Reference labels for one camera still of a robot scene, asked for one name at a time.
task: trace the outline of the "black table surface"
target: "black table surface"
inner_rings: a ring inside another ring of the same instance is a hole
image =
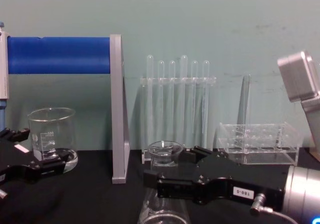
[[[79,151],[75,169],[36,184],[10,182],[0,202],[0,224],[137,224],[144,199],[141,151],[131,151],[127,183],[113,185],[111,151]],[[298,165],[320,170],[301,149]],[[249,214],[250,206],[216,200],[199,206],[187,201],[193,224],[283,224],[277,217]]]

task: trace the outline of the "acrylic compartment tray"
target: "acrylic compartment tray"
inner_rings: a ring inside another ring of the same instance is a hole
[[[220,124],[217,145],[229,159],[241,164],[297,165],[303,138],[288,123]]]

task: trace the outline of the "glass cylinder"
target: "glass cylinder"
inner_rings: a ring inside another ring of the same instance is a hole
[[[160,173],[176,172],[183,146],[176,142],[151,144],[151,169]],[[190,224],[184,200],[158,198],[156,189],[147,188],[138,224]]]
[[[43,108],[28,114],[33,154],[38,160],[55,158],[68,151],[64,172],[78,163],[74,115],[69,108]]]

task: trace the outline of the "green wall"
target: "green wall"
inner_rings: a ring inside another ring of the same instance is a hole
[[[212,131],[218,122],[234,121],[239,80],[251,73],[257,85],[268,89],[268,95],[256,92],[252,97],[259,115],[252,114],[251,121],[256,117],[257,122],[287,120],[309,137],[301,106],[279,98],[275,91],[282,86],[276,63],[278,57],[302,49],[320,60],[319,13],[320,0],[0,0],[0,20],[12,36],[123,35],[134,149],[140,147],[135,107],[148,54],[165,61],[178,60],[182,54],[190,60],[207,59],[210,74],[221,84],[231,83],[211,96]],[[68,106],[77,111],[79,148],[109,148],[109,78],[11,76],[8,125],[27,125],[26,114],[38,107]],[[276,88],[269,89],[270,84],[277,84]]]

